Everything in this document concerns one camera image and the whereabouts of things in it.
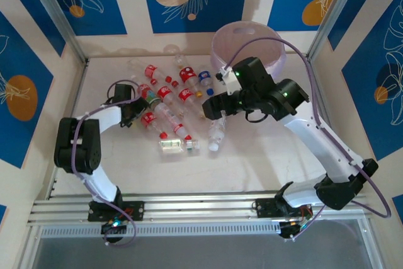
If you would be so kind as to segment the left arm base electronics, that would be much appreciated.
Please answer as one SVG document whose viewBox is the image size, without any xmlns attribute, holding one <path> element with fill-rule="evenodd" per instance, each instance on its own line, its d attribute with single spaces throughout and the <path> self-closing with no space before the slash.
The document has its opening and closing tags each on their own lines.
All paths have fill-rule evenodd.
<svg viewBox="0 0 403 269">
<path fill-rule="evenodd" d="M 109 221 L 101 226 L 101 235 L 108 243 L 117 243 L 123 239 L 122 234 L 126 234 L 127 226 L 119 220 Z"/>
</svg>

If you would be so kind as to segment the red spotted label yellow-cap bottle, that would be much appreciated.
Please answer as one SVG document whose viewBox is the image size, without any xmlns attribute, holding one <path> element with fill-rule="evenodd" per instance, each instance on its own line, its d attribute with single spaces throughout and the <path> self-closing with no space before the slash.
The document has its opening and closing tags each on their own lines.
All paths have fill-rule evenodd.
<svg viewBox="0 0 403 269">
<path fill-rule="evenodd" d="M 182 68 L 179 72 L 179 76 L 183 84 L 190 88 L 197 98 L 201 98 L 203 96 L 203 93 L 199 86 L 198 76 L 196 75 L 192 67 L 186 66 Z"/>
</svg>

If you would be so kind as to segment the long clear red-cap bottle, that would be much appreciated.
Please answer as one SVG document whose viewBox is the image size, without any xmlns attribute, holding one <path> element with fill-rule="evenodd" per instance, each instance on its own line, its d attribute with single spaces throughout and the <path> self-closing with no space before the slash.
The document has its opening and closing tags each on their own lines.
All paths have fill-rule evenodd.
<svg viewBox="0 0 403 269">
<path fill-rule="evenodd" d="M 171 128 L 171 130 L 183 140 L 192 140 L 190 132 L 183 125 L 182 121 L 172 112 L 172 110 L 165 104 L 159 103 L 154 108 L 155 114 L 163 119 Z"/>
</svg>

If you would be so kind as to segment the aluminium frame post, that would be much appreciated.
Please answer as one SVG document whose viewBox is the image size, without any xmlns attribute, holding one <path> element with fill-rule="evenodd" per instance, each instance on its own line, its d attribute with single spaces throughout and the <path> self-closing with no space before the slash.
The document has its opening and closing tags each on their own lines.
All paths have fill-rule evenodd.
<svg viewBox="0 0 403 269">
<path fill-rule="evenodd" d="M 332 30 L 346 2 L 347 0 L 332 0 L 332 3 L 307 52 L 307 58 L 310 62 L 312 62 L 320 52 L 322 45 L 326 42 L 327 36 Z"/>
<path fill-rule="evenodd" d="M 65 14 L 61 10 L 57 0 L 40 0 L 40 2 L 58 29 L 62 38 L 65 40 L 66 44 L 70 46 L 70 49 L 72 50 L 72 53 L 76 59 L 83 64 L 87 64 L 88 57 L 83 52 L 76 35 Z"/>
</svg>

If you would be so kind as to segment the white label plastic bottle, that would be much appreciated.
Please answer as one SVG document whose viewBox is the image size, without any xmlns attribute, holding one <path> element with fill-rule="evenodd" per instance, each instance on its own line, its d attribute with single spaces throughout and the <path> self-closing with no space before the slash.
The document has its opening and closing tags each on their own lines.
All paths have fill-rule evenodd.
<svg viewBox="0 0 403 269">
<path fill-rule="evenodd" d="M 199 140 L 191 139 L 184 141 L 184 149 L 186 153 L 190 156 L 197 156 L 200 153 L 200 143 Z"/>
</svg>

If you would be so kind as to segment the lilac plastic bin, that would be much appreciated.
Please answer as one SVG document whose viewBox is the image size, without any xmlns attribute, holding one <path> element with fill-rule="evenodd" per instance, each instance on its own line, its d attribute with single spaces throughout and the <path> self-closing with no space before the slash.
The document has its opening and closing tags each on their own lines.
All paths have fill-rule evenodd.
<svg viewBox="0 0 403 269">
<path fill-rule="evenodd" d="M 277 32 L 253 21 L 236 21 L 221 27 L 212 38 L 210 63 L 217 72 L 233 59 L 236 64 L 248 57 L 261 60 L 268 74 L 277 79 L 286 61 L 285 46 L 276 40 Z"/>
</svg>

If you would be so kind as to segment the blue label blue-cap bottle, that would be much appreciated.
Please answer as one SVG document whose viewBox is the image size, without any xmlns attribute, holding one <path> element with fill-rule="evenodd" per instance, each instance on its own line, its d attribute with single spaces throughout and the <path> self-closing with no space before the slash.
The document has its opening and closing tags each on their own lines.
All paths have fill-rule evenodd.
<svg viewBox="0 0 403 269">
<path fill-rule="evenodd" d="M 208 70 L 203 69 L 198 73 L 198 80 L 200 85 L 206 91 L 207 95 L 213 96 L 214 95 L 213 79 L 211 77 L 210 72 Z"/>
</svg>

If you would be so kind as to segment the red and green label bottle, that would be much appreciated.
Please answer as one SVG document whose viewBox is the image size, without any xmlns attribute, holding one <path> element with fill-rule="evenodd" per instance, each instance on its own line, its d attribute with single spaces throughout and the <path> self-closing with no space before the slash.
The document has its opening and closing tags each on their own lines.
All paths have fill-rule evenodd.
<svg viewBox="0 0 403 269">
<path fill-rule="evenodd" d="M 157 105 L 161 102 L 160 97 L 155 94 L 151 87 L 147 84 L 141 84 L 137 88 L 138 94 L 146 101 L 150 106 Z"/>
</svg>

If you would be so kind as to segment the clear unlabelled plastic bottle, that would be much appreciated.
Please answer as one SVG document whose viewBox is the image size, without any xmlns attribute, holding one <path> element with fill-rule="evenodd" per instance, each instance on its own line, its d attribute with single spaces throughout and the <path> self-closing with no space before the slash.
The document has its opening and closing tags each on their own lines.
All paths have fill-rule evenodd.
<svg viewBox="0 0 403 269">
<path fill-rule="evenodd" d="M 163 52 L 165 54 L 173 56 L 173 64 L 178 69 L 186 67 L 187 65 L 186 57 L 183 55 L 181 49 L 177 45 L 168 44 L 163 48 Z"/>
</svg>

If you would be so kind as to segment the aluminium mounting rail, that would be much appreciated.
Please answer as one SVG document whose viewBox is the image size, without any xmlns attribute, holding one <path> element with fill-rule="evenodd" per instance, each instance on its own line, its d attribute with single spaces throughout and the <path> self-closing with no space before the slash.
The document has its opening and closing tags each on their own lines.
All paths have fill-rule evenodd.
<svg viewBox="0 0 403 269">
<path fill-rule="evenodd" d="M 124 201 L 143 201 L 143 223 L 256 221 L 257 199 L 273 198 L 273 191 L 229 193 L 124 194 Z M 35 200 L 29 226 L 87 223 L 89 195 L 61 195 Z"/>
</svg>

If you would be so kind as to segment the red label plastic bottle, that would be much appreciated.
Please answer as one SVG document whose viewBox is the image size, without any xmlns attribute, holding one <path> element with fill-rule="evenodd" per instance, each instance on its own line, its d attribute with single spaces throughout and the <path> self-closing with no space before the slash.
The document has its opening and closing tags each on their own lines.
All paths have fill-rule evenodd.
<svg viewBox="0 0 403 269">
<path fill-rule="evenodd" d="M 164 77 L 157 81 L 157 94 L 168 106 L 175 104 L 175 95 Z"/>
<path fill-rule="evenodd" d="M 147 129 L 149 132 L 156 134 L 160 139 L 167 139 L 168 134 L 163 129 L 160 120 L 152 111 L 145 112 L 140 119 L 141 124 Z"/>
<path fill-rule="evenodd" d="M 127 62 L 127 66 L 132 72 L 131 80 L 140 84 L 150 84 L 152 88 L 156 85 L 156 80 L 154 79 L 154 72 L 157 67 L 152 64 L 148 64 L 138 59 L 131 59 Z"/>
<path fill-rule="evenodd" d="M 193 92 L 182 84 L 178 83 L 176 80 L 171 83 L 172 88 L 174 89 L 176 95 L 179 100 L 186 106 L 196 106 L 196 97 Z"/>
</svg>

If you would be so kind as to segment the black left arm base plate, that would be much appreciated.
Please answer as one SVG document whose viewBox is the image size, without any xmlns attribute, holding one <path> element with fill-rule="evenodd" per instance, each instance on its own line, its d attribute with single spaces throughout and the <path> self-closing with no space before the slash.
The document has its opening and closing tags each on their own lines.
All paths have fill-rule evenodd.
<svg viewBox="0 0 403 269">
<path fill-rule="evenodd" d="M 142 221 L 144 216 L 143 201 L 122 202 L 120 208 L 134 221 Z M 128 221 L 127 217 L 120 211 L 110 207 L 105 203 L 90 202 L 88 221 L 89 222 L 109 222 L 110 220 Z"/>
</svg>

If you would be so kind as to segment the clear bottle with white cap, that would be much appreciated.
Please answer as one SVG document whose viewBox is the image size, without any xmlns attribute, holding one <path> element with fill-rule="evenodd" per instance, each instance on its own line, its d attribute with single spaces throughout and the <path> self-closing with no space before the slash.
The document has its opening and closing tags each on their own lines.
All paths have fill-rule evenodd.
<svg viewBox="0 0 403 269">
<path fill-rule="evenodd" d="M 225 137 L 226 117 L 214 120 L 208 130 L 208 149 L 216 152 L 219 150 L 220 144 Z"/>
</svg>

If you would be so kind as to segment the green label plastic bottle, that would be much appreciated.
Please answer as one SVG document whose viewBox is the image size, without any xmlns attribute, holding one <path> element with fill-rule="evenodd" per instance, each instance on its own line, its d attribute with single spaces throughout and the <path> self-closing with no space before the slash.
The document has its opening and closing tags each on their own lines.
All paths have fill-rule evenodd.
<svg viewBox="0 0 403 269">
<path fill-rule="evenodd" d="M 179 154 L 184 151 L 181 139 L 163 139 L 159 141 L 159 148 L 163 154 Z"/>
</svg>

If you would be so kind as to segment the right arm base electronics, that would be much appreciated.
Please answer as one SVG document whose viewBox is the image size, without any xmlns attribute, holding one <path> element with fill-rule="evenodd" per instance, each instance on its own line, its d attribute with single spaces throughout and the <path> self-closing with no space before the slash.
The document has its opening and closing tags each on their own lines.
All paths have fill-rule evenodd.
<svg viewBox="0 0 403 269">
<path fill-rule="evenodd" d="M 311 222 L 311 220 L 280 222 L 280 237 L 285 241 L 295 241 Z"/>
</svg>

